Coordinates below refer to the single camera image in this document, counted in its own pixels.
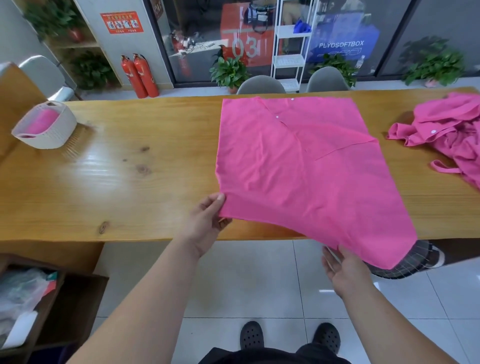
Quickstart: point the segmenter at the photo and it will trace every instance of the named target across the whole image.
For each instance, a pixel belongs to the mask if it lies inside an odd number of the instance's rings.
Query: plastic basket
[[[42,111],[51,109],[58,113],[58,117],[46,126],[40,133],[29,133],[32,129],[39,129],[35,124],[39,123]],[[61,102],[48,101],[32,108],[17,123],[12,130],[12,135],[22,142],[37,149],[55,149],[65,144],[77,125],[77,120],[72,111]]]

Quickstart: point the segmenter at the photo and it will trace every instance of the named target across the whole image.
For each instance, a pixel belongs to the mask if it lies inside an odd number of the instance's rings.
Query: glass wall
[[[219,55],[242,57],[250,74],[270,75],[276,0],[150,0],[173,70],[175,83],[209,82]],[[307,21],[309,1],[284,1],[282,24]],[[307,58],[307,69],[324,53],[344,55],[357,76],[375,72],[409,0],[320,1]],[[267,16],[259,16],[256,9]],[[282,39],[279,54],[299,53],[301,38]],[[279,69],[277,78],[294,77]]]
[[[479,14],[477,0],[421,0],[380,76],[403,74],[435,43],[463,53],[467,73],[479,72]]]

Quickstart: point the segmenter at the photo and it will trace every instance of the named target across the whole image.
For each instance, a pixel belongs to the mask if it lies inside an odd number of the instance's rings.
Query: folded pink garment
[[[223,101],[221,216],[281,225],[391,269],[417,237],[378,141],[351,99]]]
[[[448,97],[417,105],[411,125],[395,123],[388,139],[405,139],[406,146],[428,143],[452,158],[458,168],[434,160],[441,173],[459,173],[480,189],[480,95],[452,92]]]

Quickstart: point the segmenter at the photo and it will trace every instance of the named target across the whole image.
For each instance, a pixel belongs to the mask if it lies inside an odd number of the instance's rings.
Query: foot
[[[262,327],[256,321],[247,322],[240,332],[240,348],[264,348],[264,333]]]
[[[313,342],[326,346],[335,355],[340,350],[340,334],[338,330],[329,322],[323,322],[317,327]]]

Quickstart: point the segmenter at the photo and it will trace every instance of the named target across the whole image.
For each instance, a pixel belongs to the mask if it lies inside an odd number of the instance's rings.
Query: person
[[[192,210],[152,268],[69,364],[171,362],[198,261],[231,222],[218,217],[224,201],[223,194],[211,194]],[[342,246],[335,251],[338,259],[326,248],[323,254],[326,274],[372,364],[457,363],[387,301],[357,256]],[[348,364],[336,355],[340,336],[331,324],[321,324],[313,342],[296,353],[265,348],[261,327],[254,321],[244,326],[240,337],[240,351],[214,348],[200,363]]]

